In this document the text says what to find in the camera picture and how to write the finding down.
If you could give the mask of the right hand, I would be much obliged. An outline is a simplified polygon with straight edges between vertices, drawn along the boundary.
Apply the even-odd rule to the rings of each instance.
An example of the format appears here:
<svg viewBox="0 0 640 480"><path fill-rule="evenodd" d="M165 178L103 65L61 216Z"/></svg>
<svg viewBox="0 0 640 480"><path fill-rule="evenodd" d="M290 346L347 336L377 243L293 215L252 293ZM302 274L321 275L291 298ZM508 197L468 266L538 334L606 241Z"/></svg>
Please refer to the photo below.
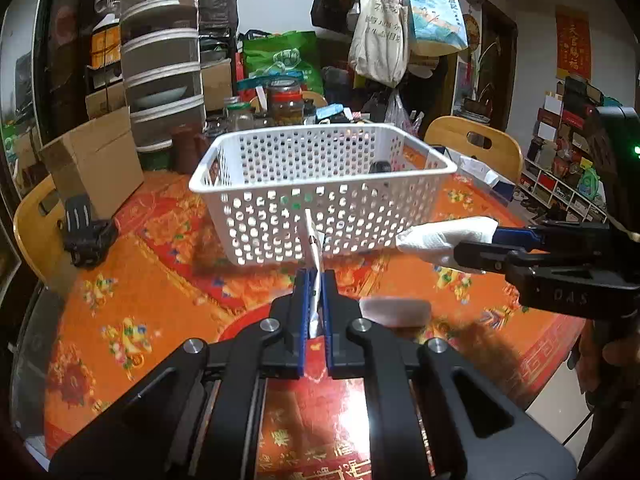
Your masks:
<svg viewBox="0 0 640 480"><path fill-rule="evenodd" d="M633 367L639 364L639 322L634 321L634 329L623 337L606 344L597 344L594 336L596 322L587 320L577 341L576 370L579 391L582 394L594 393L600 386L600 364Z"/></svg>

